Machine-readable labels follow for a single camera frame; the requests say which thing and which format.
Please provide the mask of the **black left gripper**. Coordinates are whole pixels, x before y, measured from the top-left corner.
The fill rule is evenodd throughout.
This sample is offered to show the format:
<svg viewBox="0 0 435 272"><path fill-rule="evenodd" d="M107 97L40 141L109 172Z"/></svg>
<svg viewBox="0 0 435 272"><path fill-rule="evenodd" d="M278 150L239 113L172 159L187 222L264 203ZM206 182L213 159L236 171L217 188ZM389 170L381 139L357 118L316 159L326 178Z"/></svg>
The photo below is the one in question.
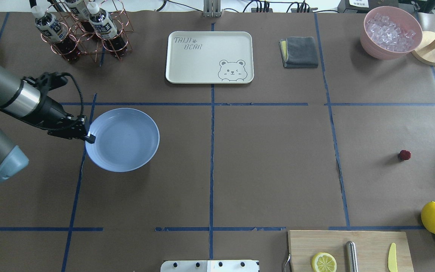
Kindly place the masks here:
<svg viewBox="0 0 435 272"><path fill-rule="evenodd" d="M74 83L80 99L80 113L77 116L67 113L60 103L48 96L50 91L65 86L68 79ZM23 77L23 81L36 88L41 95L35 110L21 118L24 122L47 131L51 136L95 143L96 137L89 132L89 124L83 114L83 95L73 75L67 72L43 73L36 79Z"/></svg>

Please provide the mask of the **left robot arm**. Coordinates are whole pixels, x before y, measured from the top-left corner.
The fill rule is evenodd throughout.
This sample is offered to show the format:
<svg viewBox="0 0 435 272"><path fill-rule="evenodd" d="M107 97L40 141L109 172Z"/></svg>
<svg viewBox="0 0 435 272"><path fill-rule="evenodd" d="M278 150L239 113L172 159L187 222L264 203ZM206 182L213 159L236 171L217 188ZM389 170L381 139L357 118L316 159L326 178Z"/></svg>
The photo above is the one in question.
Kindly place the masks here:
<svg viewBox="0 0 435 272"><path fill-rule="evenodd" d="M71 80L79 96L77 115L67 112L63 105L49 96L49 92L63 87ZM80 139L93 144L83 113L83 95L74 76L69 73L43 73L38 77L19 77L0 66L0 113L50 136ZM0 128L0 182L7 181L27 167L29 159L22 148Z"/></svg>

